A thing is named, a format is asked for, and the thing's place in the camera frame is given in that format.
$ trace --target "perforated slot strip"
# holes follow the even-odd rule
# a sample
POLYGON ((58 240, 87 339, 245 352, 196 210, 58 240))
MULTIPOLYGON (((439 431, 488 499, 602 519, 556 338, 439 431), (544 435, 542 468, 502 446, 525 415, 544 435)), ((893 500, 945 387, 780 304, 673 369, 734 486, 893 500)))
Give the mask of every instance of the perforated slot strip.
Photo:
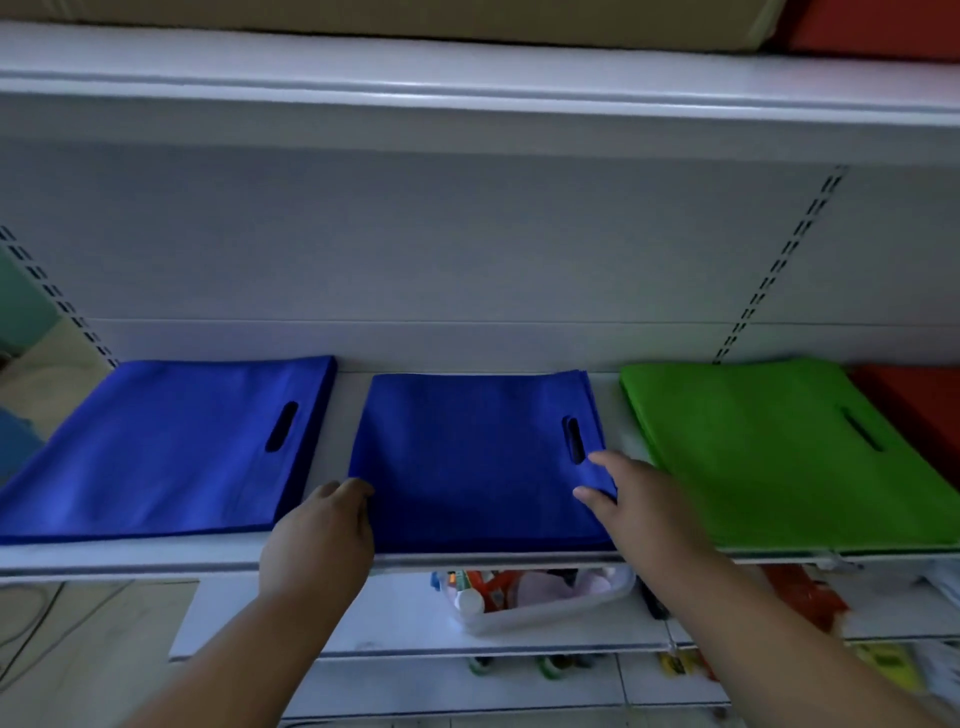
POLYGON ((72 321, 74 326, 83 332, 90 345, 107 361, 107 364, 116 368, 120 362, 113 355, 113 352, 100 339, 97 332, 90 328, 86 319, 77 311, 77 307, 67 300, 60 288, 50 280, 47 272, 34 259, 33 254, 16 239, 16 236, 6 225, 0 225, 0 245, 3 246, 14 264, 23 269, 23 272, 34 285, 50 298, 57 312, 63 318, 72 321))
POLYGON ((848 171, 850 171, 850 167, 845 164, 838 164, 833 167, 830 174, 824 180, 824 183, 820 186, 820 191, 807 206, 806 212, 790 233, 777 259, 774 260, 769 270, 764 272, 763 280, 756 287, 756 291, 754 291, 754 295, 751 296, 750 301, 743 309, 743 313, 740 314, 740 319, 733 325, 730 335, 727 336, 727 339, 713 357, 714 364, 722 364, 727 354, 730 353, 733 345, 736 344, 737 339, 740 338, 740 335, 743 333, 743 330, 750 324, 750 320, 763 305, 774 283, 783 275, 783 269, 786 268, 787 263, 790 262, 790 258, 800 248, 804 237, 810 231, 810 228, 813 227, 820 213, 824 211, 824 207, 827 206, 830 198, 833 197, 833 193, 836 192, 840 182, 847 176, 848 171))

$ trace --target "person's right arm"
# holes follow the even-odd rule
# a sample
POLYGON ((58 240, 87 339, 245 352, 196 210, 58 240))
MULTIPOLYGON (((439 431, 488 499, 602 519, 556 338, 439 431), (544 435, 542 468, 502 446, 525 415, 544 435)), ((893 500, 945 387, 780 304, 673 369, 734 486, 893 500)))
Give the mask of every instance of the person's right arm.
POLYGON ((943 728, 913 697, 764 591, 712 547, 667 473, 594 452, 617 486, 574 495, 680 620, 734 707, 757 728, 943 728))

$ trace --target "blue object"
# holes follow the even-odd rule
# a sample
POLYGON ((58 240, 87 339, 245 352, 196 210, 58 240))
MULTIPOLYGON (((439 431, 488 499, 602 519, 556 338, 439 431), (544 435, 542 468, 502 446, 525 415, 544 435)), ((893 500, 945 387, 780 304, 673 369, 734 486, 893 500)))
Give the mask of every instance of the blue object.
POLYGON ((0 407, 0 488, 42 447, 29 422, 0 407))
POLYGON ((0 489, 0 543, 270 529, 302 498, 336 370, 122 364, 0 489))
POLYGON ((612 548, 573 497, 615 497, 585 459, 603 449, 585 372, 546 376, 379 375, 353 444, 350 475, 376 494, 379 553, 612 548))

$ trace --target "brown box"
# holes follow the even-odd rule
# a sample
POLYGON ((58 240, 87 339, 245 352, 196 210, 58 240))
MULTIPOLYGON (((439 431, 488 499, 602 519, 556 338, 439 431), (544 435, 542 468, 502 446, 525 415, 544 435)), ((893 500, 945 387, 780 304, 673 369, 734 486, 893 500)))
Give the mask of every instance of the brown box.
POLYGON ((783 0, 0 0, 0 17, 341 36, 753 51, 783 0))

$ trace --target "hand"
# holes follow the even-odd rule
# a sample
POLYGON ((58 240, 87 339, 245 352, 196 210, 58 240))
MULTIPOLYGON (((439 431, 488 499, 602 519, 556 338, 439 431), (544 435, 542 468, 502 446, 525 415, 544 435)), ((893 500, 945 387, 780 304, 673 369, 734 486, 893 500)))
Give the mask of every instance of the hand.
POLYGON ((260 597, 301 614, 339 620, 360 593, 373 563, 367 498, 358 478, 315 490, 274 527, 260 555, 260 597))
POLYGON ((573 495, 603 523, 644 581, 656 583, 690 559, 716 553, 672 475, 615 450, 592 452, 589 459, 612 476, 617 502, 583 485, 573 495))

